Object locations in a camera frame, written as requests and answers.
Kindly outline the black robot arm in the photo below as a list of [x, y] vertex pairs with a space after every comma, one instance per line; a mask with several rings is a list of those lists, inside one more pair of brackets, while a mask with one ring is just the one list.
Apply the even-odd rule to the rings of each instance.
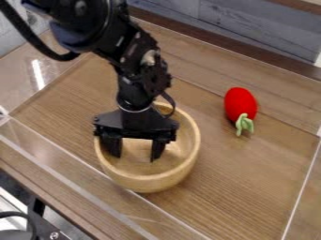
[[152, 34], [132, 20], [128, 0], [21, 0], [30, 10], [50, 17], [50, 30], [69, 52], [55, 52], [31, 30], [8, 0], [0, 13], [33, 47], [57, 61], [70, 61], [82, 53], [109, 60], [118, 76], [118, 109], [95, 116], [94, 135], [110, 154], [122, 156], [124, 140], [152, 141], [150, 158], [161, 158], [176, 140], [178, 123], [160, 112], [154, 101], [170, 98], [169, 65]]

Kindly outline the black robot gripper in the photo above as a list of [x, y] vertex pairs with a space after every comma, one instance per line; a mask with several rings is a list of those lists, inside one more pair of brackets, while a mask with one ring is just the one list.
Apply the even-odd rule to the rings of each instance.
[[105, 112], [93, 120], [94, 135], [101, 136], [106, 150], [117, 158], [122, 157], [124, 138], [153, 140], [150, 161], [156, 161], [168, 143], [177, 139], [180, 124], [172, 116], [173, 112], [162, 114], [156, 105], [142, 112]]

